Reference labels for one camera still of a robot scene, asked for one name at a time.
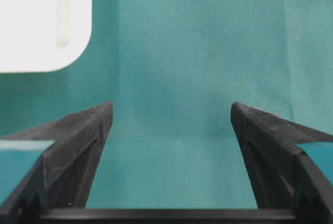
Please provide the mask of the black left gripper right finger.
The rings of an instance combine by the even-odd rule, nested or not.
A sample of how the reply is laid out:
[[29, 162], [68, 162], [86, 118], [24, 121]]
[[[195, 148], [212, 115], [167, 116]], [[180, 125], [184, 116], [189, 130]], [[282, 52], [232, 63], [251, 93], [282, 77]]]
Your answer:
[[302, 144], [332, 135], [234, 102], [230, 120], [258, 208], [294, 210], [303, 221], [332, 223], [332, 183]]

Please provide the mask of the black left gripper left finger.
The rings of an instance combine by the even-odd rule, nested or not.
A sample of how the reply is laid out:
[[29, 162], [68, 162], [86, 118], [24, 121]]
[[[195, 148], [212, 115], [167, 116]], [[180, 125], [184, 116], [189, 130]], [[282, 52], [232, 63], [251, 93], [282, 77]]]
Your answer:
[[1, 223], [86, 205], [111, 130], [107, 101], [1, 138]]

